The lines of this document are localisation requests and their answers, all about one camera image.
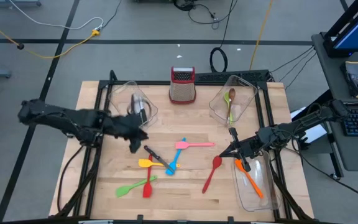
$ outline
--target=red spatula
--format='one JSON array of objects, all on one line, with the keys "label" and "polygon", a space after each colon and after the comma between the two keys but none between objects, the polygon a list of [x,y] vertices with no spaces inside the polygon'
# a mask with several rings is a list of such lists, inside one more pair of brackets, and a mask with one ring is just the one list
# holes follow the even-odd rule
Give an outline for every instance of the red spatula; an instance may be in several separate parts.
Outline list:
[{"label": "red spatula", "polygon": [[203,142],[203,143],[187,143],[184,141],[176,142],[175,148],[176,149],[187,149],[190,146],[214,146],[215,143],[213,142]]},{"label": "red spatula", "polygon": [[216,168],[222,165],[222,158],[219,156],[215,156],[214,160],[212,161],[212,171],[211,174],[208,177],[208,180],[206,180],[204,187],[203,187],[203,193],[206,192],[206,189],[208,189],[209,183],[211,183],[212,175],[214,174]]},{"label": "red spatula", "polygon": [[[153,156],[149,155],[149,159],[150,159],[150,161],[153,161]],[[147,198],[152,195],[153,188],[152,188],[152,185],[150,184],[151,173],[152,173],[152,166],[149,166],[149,168],[147,168],[147,182],[143,186],[143,198]]]}]

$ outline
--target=red grater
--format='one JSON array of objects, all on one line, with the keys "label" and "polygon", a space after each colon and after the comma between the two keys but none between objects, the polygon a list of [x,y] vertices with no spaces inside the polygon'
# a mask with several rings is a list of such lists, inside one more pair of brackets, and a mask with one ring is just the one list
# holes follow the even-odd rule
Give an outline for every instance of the red grater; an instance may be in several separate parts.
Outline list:
[{"label": "red grater", "polygon": [[171,69],[169,99],[172,103],[187,104],[196,100],[196,74],[194,67]]}]

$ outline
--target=gray carpet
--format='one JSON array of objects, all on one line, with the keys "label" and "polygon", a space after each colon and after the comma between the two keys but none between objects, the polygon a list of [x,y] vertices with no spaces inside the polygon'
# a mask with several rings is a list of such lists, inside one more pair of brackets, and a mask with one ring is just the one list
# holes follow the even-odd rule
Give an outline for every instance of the gray carpet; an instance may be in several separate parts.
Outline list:
[{"label": "gray carpet", "polygon": [[[42,7],[24,7],[25,12],[42,22],[65,24],[74,0],[42,1]],[[200,1],[208,5],[218,17],[227,13],[229,1]],[[107,19],[118,1],[81,0],[73,26],[94,16]],[[227,31],[227,40],[256,40],[268,0],[239,1],[233,10]],[[339,0],[287,0],[275,1],[266,23],[263,40],[310,41],[312,34],[325,31],[343,13]],[[202,8],[192,12],[195,19],[209,21]],[[84,39],[98,25],[92,22],[82,30],[71,30],[69,39]],[[149,40],[198,39],[219,40],[224,25],[212,30],[209,25],[190,21],[186,12],[175,9],[167,2],[147,1],[134,3],[123,0],[117,17],[103,30],[98,39]],[[15,9],[0,7],[0,28],[13,38],[59,39],[62,29],[34,24]],[[45,55],[53,55],[57,44],[26,44],[25,47]],[[74,108],[83,80],[107,79],[114,69],[123,80],[168,80],[171,66],[195,66],[197,72],[209,72],[209,44],[86,44],[62,57],[57,65],[46,102]],[[273,70],[308,49],[309,46],[261,45],[255,56],[253,69]],[[229,57],[228,70],[248,70],[253,45],[224,45]],[[215,59],[221,70],[223,62]],[[12,70],[12,78],[0,79],[0,201],[21,149],[27,127],[17,121],[22,100],[40,95],[51,60],[42,60],[12,44],[0,44],[0,68]],[[291,69],[291,65],[275,72],[278,81]],[[300,63],[285,79],[288,85],[299,72]],[[308,105],[328,89],[317,57],[313,58],[287,90],[291,110]],[[58,171],[62,162],[66,139],[47,127],[37,127],[29,152],[19,176],[5,221],[45,218],[52,201]],[[306,158],[331,173],[328,155],[313,154]],[[304,166],[314,215],[322,221],[358,223],[358,195],[319,174],[307,164]],[[358,172],[346,172],[343,182],[358,189]]]}]

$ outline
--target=clear plastic container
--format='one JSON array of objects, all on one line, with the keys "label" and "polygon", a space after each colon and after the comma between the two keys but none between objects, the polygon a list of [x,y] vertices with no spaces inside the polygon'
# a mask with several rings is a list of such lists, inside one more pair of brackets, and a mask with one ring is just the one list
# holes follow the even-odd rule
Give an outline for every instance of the clear plastic container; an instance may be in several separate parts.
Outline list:
[{"label": "clear plastic container", "polygon": [[[229,115],[229,91],[232,88],[236,91],[236,96],[232,101],[231,115]],[[251,83],[232,75],[213,100],[209,102],[209,115],[225,126],[234,126],[257,91],[258,89]]]},{"label": "clear plastic container", "polygon": [[110,94],[110,104],[120,115],[140,114],[141,128],[148,128],[157,121],[158,108],[147,98],[135,81],[116,86]]},{"label": "clear plastic container", "polygon": [[257,195],[245,173],[240,171],[233,161],[232,173],[237,202],[243,209],[249,212],[265,209],[274,210],[280,207],[280,199],[275,191],[269,160],[270,157],[267,152],[264,152],[263,156],[258,156],[254,159],[247,158],[247,162],[251,167],[248,173],[262,191],[263,198]]}]

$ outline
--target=black desk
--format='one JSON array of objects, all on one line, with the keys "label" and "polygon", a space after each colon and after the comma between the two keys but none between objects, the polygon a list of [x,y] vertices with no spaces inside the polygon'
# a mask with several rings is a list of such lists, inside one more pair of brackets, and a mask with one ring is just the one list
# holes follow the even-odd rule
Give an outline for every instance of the black desk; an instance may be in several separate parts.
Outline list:
[{"label": "black desk", "polygon": [[[342,100],[349,106],[353,103],[358,103],[358,99],[350,96],[344,75],[339,69],[339,66],[346,60],[358,61],[358,52],[351,55],[350,58],[329,58],[323,47],[323,37],[320,34],[316,34],[311,39],[329,87],[329,90],[323,93],[316,102],[335,98]],[[329,125],[332,129],[333,137],[331,145],[337,146],[344,168],[348,171],[358,171],[358,137],[345,136],[341,123],[330,122]]]}]

